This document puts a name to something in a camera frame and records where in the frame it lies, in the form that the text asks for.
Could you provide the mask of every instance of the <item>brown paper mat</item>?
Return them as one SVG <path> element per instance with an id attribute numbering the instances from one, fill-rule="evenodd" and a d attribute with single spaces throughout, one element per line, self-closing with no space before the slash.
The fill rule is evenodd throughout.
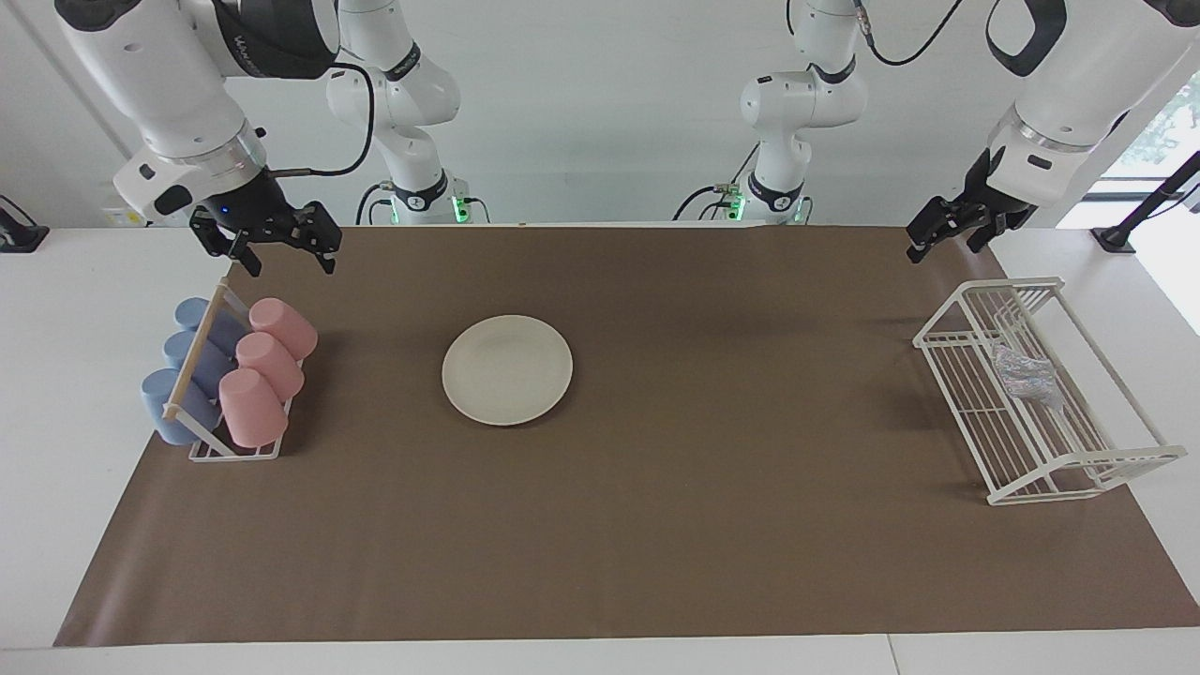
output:
<path id="1" fill-rule="evenodd" d="M 989 507 L 910 340 L 961 281 L 874 228 L 349 229 L 262 246 L 322 331 L 284 456 L 150 442 L 59 645 L 1200 625 L 1128 490 Z M 458 414 L 442 357 L 527 313 L 565 399 Z"/>

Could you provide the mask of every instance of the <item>white table surface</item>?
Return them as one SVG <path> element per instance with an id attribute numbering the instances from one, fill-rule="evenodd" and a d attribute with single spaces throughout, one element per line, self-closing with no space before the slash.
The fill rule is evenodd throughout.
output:
<path id="1" fill-rule="evenodd" d="M 1009 276 L 1066 279 L 1154 420 L 1200 454 L 1200 338 L 1135 258 L 1080 255 L 1084 237 L 1027 231 L 994 249 Z M 150 434 L 138 383 L 172 310 L 227 268 L 197 246 L 181 229 L 58 229 L 34 256 L 0 257 L 0 673 L 1200 673 L 1200 629 L 44 649 Z M 1133 486 L 1200 595 L 1200 459 Z"/>

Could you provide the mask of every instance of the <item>ceramic plate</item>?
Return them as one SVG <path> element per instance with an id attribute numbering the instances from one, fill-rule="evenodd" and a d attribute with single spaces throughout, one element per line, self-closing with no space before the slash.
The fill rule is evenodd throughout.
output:
<path id="1" fill-rule="evenodd" d="M 571 350 L 550 324 L 528 316 L 493 316 L 450 345 L 442 386 L 464 416 L 511 426 L 554 407 L 571 383 Z"/>

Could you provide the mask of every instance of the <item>white wire rack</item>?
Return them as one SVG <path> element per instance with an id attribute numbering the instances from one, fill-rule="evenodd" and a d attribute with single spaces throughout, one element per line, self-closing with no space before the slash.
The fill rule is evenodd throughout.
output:
<path id="1" fill-rule="evenodd" d="M 950 406 L 994 506 L 1093 497 L 1187 454 L 1170 446 L 1097 347 L 1057 277 L 966 282 L 913 338 Z M 1118 449 L 1034 322 L 1061 307 L 1158 447 Z M 1008 395 L 997 345 L 1055 366 L 1062 408 Z"/>
<path id="2" fill-rule="evenodd" d="M 221 416 L 222 419 L 217 423 L 217 429 L 209 431 L 182 406 L 184 393 L 192 378 L 192 374 L 196 371 L 197 363 L 199 363 L 200 347 L 204 345 L 204 341 L 208 340 L 209 331 L 212 330 L 212 323 L 216 321 L 217 312 L 222 311 L 224 307 L 228 307 L 230 313 L 233 313 L 238 321 L 250 328 L 250 310 L 246 307 L 246 304 L 229 289 L 228 277 L 222 279 L 217 283 L 217 288 L 214 291 L 212 298 L 209 300 L 209 307 L 205 310 L 199 327 L 196 329 L 196 339 L 192 341 L 192 347 L 187 351 L 187 357 L 184 359 L 182 368 L 180 368 L 179 377 L 175 380 L 175 388 L 170 392 L 170 399 L 168 399 L 167 404 L 163 405 L 162 418 L 166 420 L 179 420 L 180 424 L 190 429 L 192 434 L 196 434 L 200 438 L 199 441 L 192 443 L 192 449 L 187 455 L 192 461 L 224 462 L 275 459 L 280 456 L 280 446 L 283 443 L 282 436 L 268 446 L 258 448 L 242 448 L 234 444 L 232 440 L 226 440 L 229 434 L 228 430 L 223 429 L 223 414 Z M 301 360 L 299 365 L 304 368 L 304 362 Z M 284 414 L 292 413 L 292 400 L 293 399 L 288 399 L 283 402 Z"/>

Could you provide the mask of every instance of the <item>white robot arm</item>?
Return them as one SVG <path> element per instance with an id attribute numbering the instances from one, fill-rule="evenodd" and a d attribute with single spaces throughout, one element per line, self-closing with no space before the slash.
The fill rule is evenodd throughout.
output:
<path id="1" fill-rule="evenodd" d="M 209 253 L 252 274 L 248 249 L 282 241 L 326 273 L 341 231 L 325 208 L 292 208 L 266 153 L 226 92 L 227 74 L 317 78 L 337 53 L 334 0 L 55 0 L 64 32 L 145 145 L 114 178 L 148 219 L 198 205 L 192 229 Z M 229 240 L 218 229 L 235 234 Z"/>
<path id="2" fill-rule="evenodd" d="M 455 203 L 466 183 L 445 171 L 428 133 L 418 129 L 458 114 L 458 85 L 413 40 L 396 0 L 341 0 L 342 48 L 367 65 L 374 89 L 374 148 L 391 174 L 391 202 L 404 225 L 461 220 Z M 329 107 L 342 121 L 366 123 L 365 88 L 354 73 L 335 72 Z"/>
<path id="3" fill-rule="evenodd" d="M 866 85 L 854 74 L 858 13 L 852 0 L 797 2 L 796 48 L 805 70 L 775 72 L 748 84 L 742 117 L 758 132 L 758 161 L 739 186 L 743 217 L 787 222 L 800 203 L 812 159 L 804 129 L 850 124 L 866 108 Z"/>
<path id="4" fill-rule="evenodd" d="M 1195 44 L 1200 0 L 1025 0 L 1034 30 L 1016 54 L 992 55 L 1026 79 L 967 172 L 962 193 L 934 197 L 908 225 L 920 262 L 948 238 L 974 231 L 978 252 L 1063 197 L 1088 154 Z"/>

